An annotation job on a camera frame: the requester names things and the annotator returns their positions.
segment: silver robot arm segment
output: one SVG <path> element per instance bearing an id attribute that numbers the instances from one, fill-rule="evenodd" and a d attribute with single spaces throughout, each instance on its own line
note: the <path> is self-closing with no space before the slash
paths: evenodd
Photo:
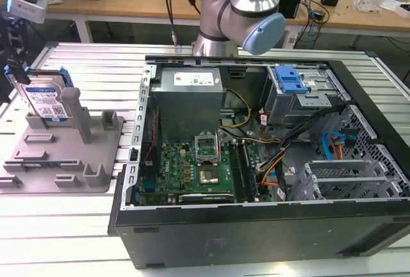
<path id="1" fill-rule="evenodd" d="M 238 46 L 261 55 L 280 40 L 286 19 L 279 0 L 202 0 L 195 56 L 236 56 Z"/>

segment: white label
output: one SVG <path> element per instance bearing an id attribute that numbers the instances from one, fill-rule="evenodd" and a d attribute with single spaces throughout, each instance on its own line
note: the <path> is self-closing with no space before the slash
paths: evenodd
<path id="1" fill-rule="evenodd" d="M 313 80 L 303 81 L 303 84 L 304 84 L 305 86 L 316 86 L 316 84 L 315 84 L 315 82 L 314 82 Z"/>
<path id="2" fill-rule="evenodd" d="M 26 93 L 41 118 L 59 121 L 68 117 L 63 105 L 56 100 L 58 93 L 54 88 L 27 87 Z"/>
<path id="3" fill-rule="evenodd" d="M 281 190 L 279 187 L 277 189 L 277 195 L 278 195 L 279 198 L 281 198 L 281 200 L 284 201 L 286 195 L 284 194 L 283 190 Z"/>
<path id="4" fill-rule="evenodd" d="M 213 86 L 213 75 L 210 72 L 179 72 L 174 74 L 175 86 Z"/>
<path id="5" fill-rule="evenodd" d="M 289 171 L 285 172 L 284 175 L 285 176 L 293 176 L 296 173 L 295 168 L 294 167 L 289 167 Z"/>
<path id="6" fill-rule="evenodd" d="M 40 164 L 23 164 L 23 167 L 41 167 Z"/>
<path id="7" fill-rule="evenodd" d="M 265 125 L 265 126 L 268 124 L 268 116 L 267 115 L 261 115 L 261 124 Z"/>

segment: metal slotted table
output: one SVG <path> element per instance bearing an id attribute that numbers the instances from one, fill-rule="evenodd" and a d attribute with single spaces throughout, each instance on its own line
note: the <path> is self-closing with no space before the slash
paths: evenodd
<path id="1" fill-rule="evenodd" d="M 115 109 L 126 120 L 110 189 L 104 194 L 0 197 L 1 276 L 409 276 L 410 236 L 369 258 L 309 260 L 136 271 L 119 237 L 106 234 L 116 178 L 127 160 L 146 55 L 190 55 L 190 47 L 64 44 L 45 48 L 32 68 L 64 66 L 91 115 Z M 410 91 L 378 58 L 363 52 L 276 49 L 264 56 L 341 60 L 410 144 Z M 27 126 L 26 104 L 0 106 L 0 162 Z"/>

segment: power supply label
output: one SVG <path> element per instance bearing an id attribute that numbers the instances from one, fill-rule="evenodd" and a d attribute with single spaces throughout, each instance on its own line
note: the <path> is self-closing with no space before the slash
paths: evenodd
<path id="1" fill-rule="evenodd" d="M 174 74 L 175 86 L 213 86 L 213 75 L 210 72 L 178 72 Z"/>

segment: table surface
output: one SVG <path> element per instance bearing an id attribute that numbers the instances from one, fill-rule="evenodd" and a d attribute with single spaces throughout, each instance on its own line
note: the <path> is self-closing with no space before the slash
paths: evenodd
<path id="1" fill-rule="evenodd" d="M 386 31 L 410 30 L 409 19 L 405 19 L 388 10 L 359 13 L 354 9 L 353 1 L 354 0 L 339 0 L 336 7 L 326 7 L 331 14 L 331 18 L 326 26 Z M 200 7 L 200 0 L 197 0 L 197 5 Z M 172 7 L 174 18 L 199 19 L 199 15 L 193 7 L 188 4 L 187 0 L 172 0 Z M 52 13 L 87 15 L 168 17 L 165 0 L 64 0 L 63 4 L 49 6 L 48 11 Z M 288 19 L 288 24 L 305 25 L 307 19 L 308 13 L 306 9 L 301 6 L 296 18 Z"/>
<path id="2" fill-rule="evenodd" d="M 0 197 L 0 276 L 409 276 L 410 236 L 364 258 L 136 271 L 121 239 L 107 236 L 106 227 L 117 175 L 128 158 L 145 56 L 175 53 L 172 46 L 66 43 L 42 52 L 34 68 L 64 66 L 91 115 L 114 109 L 126 122 L 106 193 Z M 179 53 L 189 55 L 191 49 L 182 47 Z M 276 49 L 264 56 L 341 60 L 410 144 L 409 94 L 378 59 L 364 52 L 300 49 Z M 0 106 L 0 164 L 26 128 L 26 112 L 19 97 Z"/>

